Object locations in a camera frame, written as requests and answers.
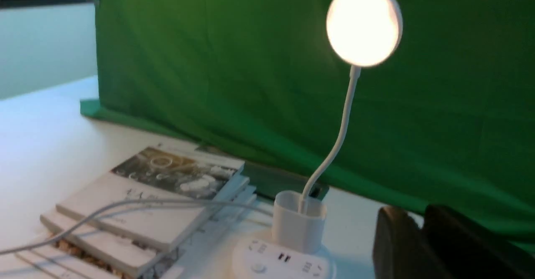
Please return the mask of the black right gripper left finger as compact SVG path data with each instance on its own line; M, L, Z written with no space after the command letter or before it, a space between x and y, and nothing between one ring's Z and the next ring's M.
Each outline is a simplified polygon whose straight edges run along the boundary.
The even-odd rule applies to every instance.
M377 279L453 278L415 220L392 205L378 211L372 260Z

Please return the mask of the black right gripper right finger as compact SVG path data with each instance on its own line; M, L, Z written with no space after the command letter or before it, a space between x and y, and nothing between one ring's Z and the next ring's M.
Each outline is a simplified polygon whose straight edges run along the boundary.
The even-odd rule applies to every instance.
M422 233L456 279L533 279L534 258L446 205L428 205Z

